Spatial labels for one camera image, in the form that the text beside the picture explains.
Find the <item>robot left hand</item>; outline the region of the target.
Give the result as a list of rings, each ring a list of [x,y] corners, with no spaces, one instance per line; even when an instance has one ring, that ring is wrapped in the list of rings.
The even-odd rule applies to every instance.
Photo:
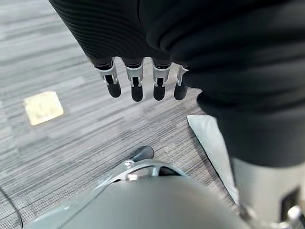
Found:
[[[253,228],[292,228],[305,178],[302,0],[52,0],[111,93],[114,57],[182,65],[217,120]]]

